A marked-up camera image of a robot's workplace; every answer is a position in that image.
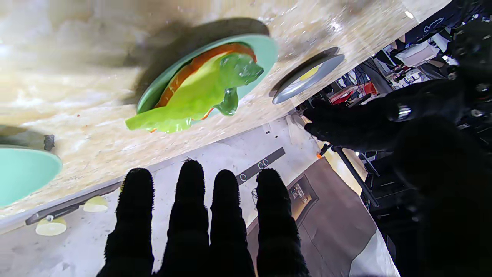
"countertop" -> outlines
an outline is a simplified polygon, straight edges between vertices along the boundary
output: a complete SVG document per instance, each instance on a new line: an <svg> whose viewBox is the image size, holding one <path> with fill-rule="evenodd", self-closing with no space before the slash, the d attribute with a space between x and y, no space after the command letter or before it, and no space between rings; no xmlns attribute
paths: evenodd
<svg viewBox="0 0 492 277"><path fill-rule="evenodd" d="M284 116L449 0L21 0L0 3L0 136L52 152L62 172L10 206L14 215ZM240 101L174 134L129 131L146 87L179 57L220 38L268 34L278 62ZM345 61L282 104L271 90L325 50Z"/></svg>

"mint green plate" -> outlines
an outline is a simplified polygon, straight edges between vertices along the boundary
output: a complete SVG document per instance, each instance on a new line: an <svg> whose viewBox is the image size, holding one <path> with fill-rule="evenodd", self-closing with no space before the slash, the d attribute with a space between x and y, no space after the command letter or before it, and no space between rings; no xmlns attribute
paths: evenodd
<svg viewBox="0 0 492 277"><path fill-rule="evenodd" d="M62 170L62 160L43 150L0 145L0 207L47 185Z"/></svg>
<svg viewBox="0 0 492 277"><path fill-rule="evenodd" d="M184 65L191 62L191 60L217 46L232 43L232 42L241 42L253 49L254 54L256 55L257 64L261 66L265 72L261 74L261 76L254 82L250 83L247 86L242 86L238 88L238 97L239 99L243 98L246 94L250 93L254 87L256 87L262 80L268 75L268 72L272 69L274 64L277 62L278 49L275 40L267 35L237 35L227 37L216 42L210 43L208 45L203 46L195 50L194 52L186 55L176 63L174 63L171 67L166 69L159 77L157 77L152 84L147 88L145 93L142 95L140 101L137 105L137 114L148 111L152 109L155 104L159 101L162 92L166 88L167 84L171 80L171 78L180 70ZM217 109L214 109L210 116L220 114Z"/></svg>

